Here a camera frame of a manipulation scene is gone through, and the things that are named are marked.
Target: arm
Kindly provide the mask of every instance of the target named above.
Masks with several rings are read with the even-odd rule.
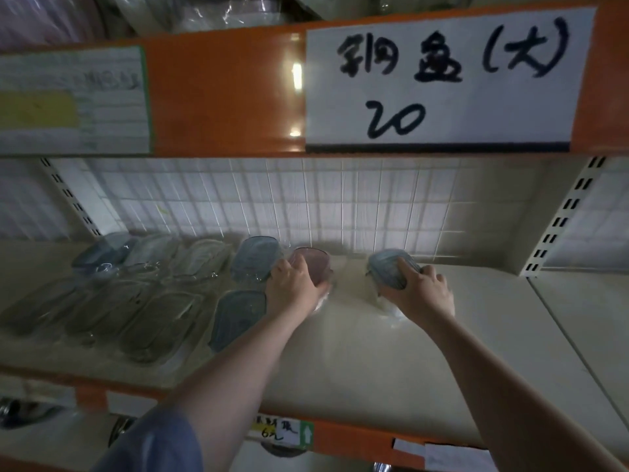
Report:
[[[267,281],[267,314],[166,399],[192,426],[206,471],[226,471],[262,402],[271,372],[328,284],[315,287],[303,257],[280,260]]]
[[[447,280],[427,266],[422,274],[398,259],[404,290],[381,287],[445,356],[483,441],[501,472],[623,471],[586,430],[532,389],[454,319]]]

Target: handwritten sign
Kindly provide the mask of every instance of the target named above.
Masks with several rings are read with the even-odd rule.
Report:
[[[310,449],[315,425],[312,422],[287,417],[258,414],[247,437],[288,447]]]
[[[150,152],[141,47],[0,56],[0,154]]]
[[[309,30],[306,150],[568,150],[595,13]]]

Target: hand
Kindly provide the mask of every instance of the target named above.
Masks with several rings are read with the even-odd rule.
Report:
[[[398,290],[381,285],[380,294],[394,303],[414,323],[423,324],[431,313],[454,316],[454,296],[443,275],[437,275],[435,267],[427,265],[418,273],[402,257],[397,267],[406,278],[406,288]]]
[[[267,280],[267,313],[287,313],[305,320],[319,300],[330,289],[326,281],[314,286],[308,273],[308,264],[302,255],[297,255],[295,267],[284,260],[277,261]]]

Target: right arm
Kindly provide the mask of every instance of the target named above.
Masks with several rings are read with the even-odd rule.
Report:
[[[380,293],[421,327],[445,356],[481,437],[501,472],[604,471],[626,468],[585,429],[546,401],[454,319],[447,280],[402,258],[404,290]]]

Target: left arm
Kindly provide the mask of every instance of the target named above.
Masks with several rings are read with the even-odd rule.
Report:
[[[313,285],[303,257],[296,268],[280,260],[267,281],[266,316],[166,399],[192,426],[205,470],[230,467],[284,346],[328,288]]]

